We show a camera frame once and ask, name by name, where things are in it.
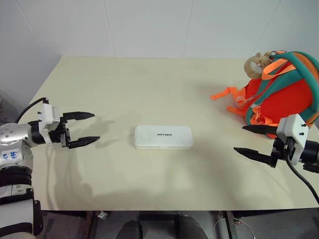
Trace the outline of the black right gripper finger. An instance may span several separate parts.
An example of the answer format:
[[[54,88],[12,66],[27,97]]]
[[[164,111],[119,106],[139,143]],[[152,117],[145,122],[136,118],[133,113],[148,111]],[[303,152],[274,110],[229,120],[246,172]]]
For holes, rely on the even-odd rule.
[[[243,126],[242,129],[263,135],[276,135],[277,126],[270,126],[270,125],[246,125]]]
[[[235,147],[234,150],[238,152],[239,154],[258,162],[265,163],[267,165],[270,165],[271,163],[271,157],[268,155],[264,155],[259,153],[256,150],[248,149],[248,148],[241,148],[241,147]]]

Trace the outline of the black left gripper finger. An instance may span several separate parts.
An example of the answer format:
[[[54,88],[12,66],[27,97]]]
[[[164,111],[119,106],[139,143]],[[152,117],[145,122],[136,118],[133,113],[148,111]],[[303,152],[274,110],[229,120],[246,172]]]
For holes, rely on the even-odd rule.
[[[85,120],[94,116],[93,113],[88,112],[68,112],[63,113],[62,121],[67,123],[68,120]]]
[[[75,141],[69,141],[67,142],[67,147],[69,149],[78,148],[78,147],[84,147],[91,143],[94,143],[100,139],[99,136],[88,136],[88,137],[82,137]]]

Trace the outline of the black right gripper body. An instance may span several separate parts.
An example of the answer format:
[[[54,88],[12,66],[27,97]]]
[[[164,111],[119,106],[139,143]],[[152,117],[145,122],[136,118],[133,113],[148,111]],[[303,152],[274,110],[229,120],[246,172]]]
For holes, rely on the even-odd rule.
[[[295,152],[296,141],[291,137],[286,137],[284,140],[276,136],[271,152],[270,166],[275,168],[278,160],[289,161],[292,160]]]

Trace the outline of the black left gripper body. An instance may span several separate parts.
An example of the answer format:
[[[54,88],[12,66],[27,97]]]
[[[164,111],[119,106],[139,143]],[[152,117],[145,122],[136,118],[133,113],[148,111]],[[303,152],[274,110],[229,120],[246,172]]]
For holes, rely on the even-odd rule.
[[[61,143],[62,147],[70,148],[70,132],[66,127],[65,117],[60,118],[60,123],[55,130],[49,132],[52,143]]]

